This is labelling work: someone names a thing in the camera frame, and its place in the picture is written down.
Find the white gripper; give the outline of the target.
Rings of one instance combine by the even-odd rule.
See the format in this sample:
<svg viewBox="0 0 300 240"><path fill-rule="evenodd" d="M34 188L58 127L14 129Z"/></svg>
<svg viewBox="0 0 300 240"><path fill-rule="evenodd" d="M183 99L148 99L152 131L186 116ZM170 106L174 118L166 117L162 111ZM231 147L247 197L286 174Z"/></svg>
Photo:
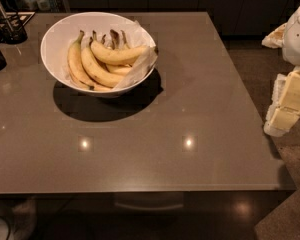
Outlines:
<svg viewBox="0 0 300 240"><path fill-rule="evenodd" d="M300 119L300 6L287 24L283 23L265 36L261 44L272 49L282 48L283 59L296 66L288 75L277 75L263 128L266 134L281 137Z"/></svg>

